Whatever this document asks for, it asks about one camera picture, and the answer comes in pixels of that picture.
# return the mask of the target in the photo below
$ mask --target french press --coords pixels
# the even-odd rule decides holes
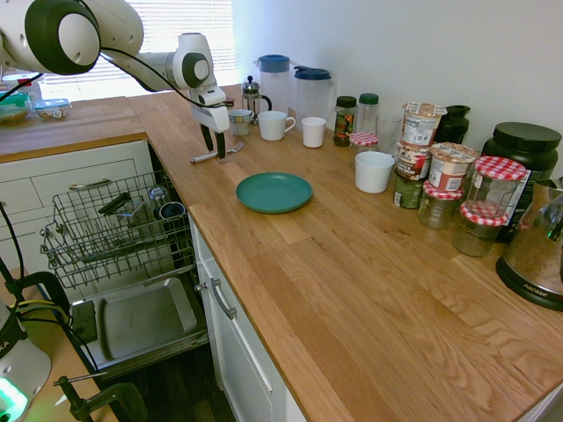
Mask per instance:
[[[265,95],[258,93],[260,85],[252,81],[252,76],[248,77],[248,82],[243,83],[243,108],[252,112],[251,122],[258,124],[258,113],[260,113],[260,99],[263,98],[267,102],[267,110],[272,110],[272,101]]]

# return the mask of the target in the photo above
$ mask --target cabinet handle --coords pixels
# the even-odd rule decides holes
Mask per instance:
[[[220,284],[220,280],[213,278],[211,279],[211,290],[213,290],[213,296],[216,298],[217,303],[219,303],[219,306],[221,307],[225,315],[229,317],[229,319],[234,319],[235,315],[237,314],[237,309],[228,308],[227,305],[225,305],[225,303],[221,300],[221,297],[219,297],[219,292],[217,291],[217,286],[219,286]]]
[[[102,178],[99,182],[94,182],[94,183],[89,183],[87,185],[77,185],[76,183],[73,185],[69,186],[69,189],[71,191],[82,191],[83,189],[90,189],[92,187],[97,187],[97,186],[103,186],[103,185],[109,185],[110,183],[112,183],[111,180],[107,179],[107,178]]]

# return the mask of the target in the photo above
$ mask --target blue lid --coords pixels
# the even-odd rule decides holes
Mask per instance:
[[[260,72],[282,73],[289,71],[289,57],[285,55],[263,55],[258,58]]]
[[[325,79],[331,79],[331,73],[324,69],[313,69],[306,66],[295,66],[296,78],[306,79],[308,81],[323,81]]]

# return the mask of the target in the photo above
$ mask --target white wall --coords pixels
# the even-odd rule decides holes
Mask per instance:
[[[408,101],[463,104],[464,143],[503,121],[563,134],[560,0],[232,0],[241,82],[252,61],[287,55],[330,70],[340,95],[375,92],[380,113]],[[559,147],[563,155],[563,145]],[[560,159],[554,176],[563,175]]]

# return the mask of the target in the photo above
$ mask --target green light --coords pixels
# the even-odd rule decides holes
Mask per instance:
[[[0,417],[7,413],[11,415],[6,422],[16,420],[24,413],[27,406],[27,397],[5,378],[0,378],[0,398],[3,402],[0,406]]]

